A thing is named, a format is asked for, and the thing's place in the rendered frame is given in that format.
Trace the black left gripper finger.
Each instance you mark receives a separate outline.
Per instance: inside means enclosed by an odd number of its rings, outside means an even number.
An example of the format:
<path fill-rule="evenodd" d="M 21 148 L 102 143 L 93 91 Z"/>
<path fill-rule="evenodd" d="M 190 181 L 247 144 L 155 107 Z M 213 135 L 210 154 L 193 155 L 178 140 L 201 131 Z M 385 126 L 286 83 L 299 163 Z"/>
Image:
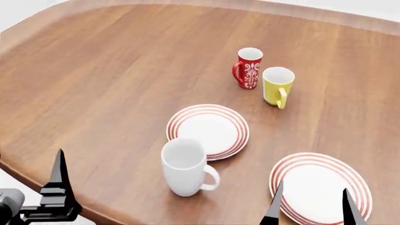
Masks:
<path fill-rule="evenodd" d="M 47 188 L 66 188 L 69 187 L 69 176 L 64 152 L 59 149 L 57 152 L 50 180 L 46 184 Z"/>

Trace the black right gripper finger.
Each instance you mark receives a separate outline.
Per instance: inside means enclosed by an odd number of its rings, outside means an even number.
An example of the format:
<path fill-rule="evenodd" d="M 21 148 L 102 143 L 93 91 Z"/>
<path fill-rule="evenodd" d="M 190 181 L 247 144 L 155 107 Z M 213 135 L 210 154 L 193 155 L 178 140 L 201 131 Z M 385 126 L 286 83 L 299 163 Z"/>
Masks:
<path fill-rule="evenodd" d="M 343 225 L 367 225 L 348 189 L 342 191 Z"/>
<path fill-rule="evenodd" d="M 272 199 L 271 205 L 261 219 L 259 225 L 279 225 L 279 212 L 283 196 L 284 181 L 281 180 Z"/>

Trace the red striped white plate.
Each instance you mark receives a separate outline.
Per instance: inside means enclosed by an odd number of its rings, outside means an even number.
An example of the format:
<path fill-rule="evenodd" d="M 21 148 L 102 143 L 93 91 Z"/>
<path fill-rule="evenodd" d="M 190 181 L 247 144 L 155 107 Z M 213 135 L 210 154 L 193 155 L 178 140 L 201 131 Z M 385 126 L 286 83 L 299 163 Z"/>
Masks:
<path fill-rule="evenodd" d="M 284 183 L 281 211 L 300 225 L 343 225 L 342 196 L 347 189 L 364 219 L 373 210 L 371 191 L 346 163 L 319 153 L 302 152 L 278 161 L 269 176 L 269 190 Z"/>
<path fill-rule="evenodd" d="M 226 159 L 246 147 L 247 121 L 235 110 L 218 104 L 196 104 L 174 114 L 166 125 L 167 140 L 191 138 L 200 142 L 208 161 Z"/>

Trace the plain white mug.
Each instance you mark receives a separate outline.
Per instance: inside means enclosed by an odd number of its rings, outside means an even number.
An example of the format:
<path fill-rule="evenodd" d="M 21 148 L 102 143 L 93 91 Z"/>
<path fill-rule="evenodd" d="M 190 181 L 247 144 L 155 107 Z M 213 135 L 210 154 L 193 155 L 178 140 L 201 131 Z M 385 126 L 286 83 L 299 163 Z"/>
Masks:
<path fill-rule="evenodd" d="M 172 192 L 181 197 L 219 187 L 219 173 L 207 164 L 206 152 L 197 140 L 176 138 L 161 150 L 164 178 Z"/>

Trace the yellow and white mug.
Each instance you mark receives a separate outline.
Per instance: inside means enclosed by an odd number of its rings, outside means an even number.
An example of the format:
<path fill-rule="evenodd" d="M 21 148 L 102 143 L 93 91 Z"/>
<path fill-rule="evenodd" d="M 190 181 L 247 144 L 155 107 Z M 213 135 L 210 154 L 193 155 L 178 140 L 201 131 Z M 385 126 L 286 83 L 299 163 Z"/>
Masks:
<path fill-rule="evenodd" d="M 279 109 L 284 109 L 293 86 L 295 74 L 284 67 L 270 67 L 262 73 L 263 98 Z"/>

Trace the red patterned mug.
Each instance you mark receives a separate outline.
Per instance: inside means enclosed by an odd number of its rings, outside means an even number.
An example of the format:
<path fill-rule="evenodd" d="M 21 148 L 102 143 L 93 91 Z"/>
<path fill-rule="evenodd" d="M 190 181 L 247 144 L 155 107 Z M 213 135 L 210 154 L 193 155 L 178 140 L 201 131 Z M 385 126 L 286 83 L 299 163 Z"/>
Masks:
<path fill-rule="evenodd" d="M 254 89 L 258 83 L 263 52 L 257 48 L 242 48 L 237 52 L 238 60 L 232 66 L 232 75 L 243 89 Z"/>

